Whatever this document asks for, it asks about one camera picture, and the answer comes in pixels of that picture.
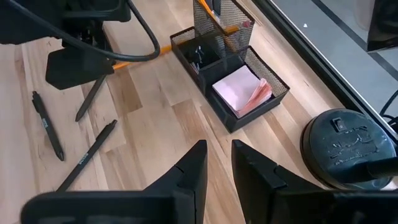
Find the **wooden desk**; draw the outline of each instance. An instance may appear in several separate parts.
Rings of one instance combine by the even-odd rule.
[[[321,112],[342,107],[250,0],[254,15],[251,45],[291,87],[282,104],[243,129],[228,134],[173,54],[130,66],[107,78],[79,123],[76,112],[92,83],[58,91],[45,82],[55,39],[0,46],[0,217],[18,222],[29,198],[56,189],[113,119],[119,123],[104,147],[76,180],[73,190],[140,190],[174,165],[199,139],[208,140],[205,223],[244,223],[231,169],[231,140],[241,139],[297,175],[319,184],[304,166],[299,138]],[[193,25],[192,0],[134,1],[161,45]],[[136,20],[106,26],[123,53],[152,50]],[[32,106],[38,91],[66,153],[60,162]]]

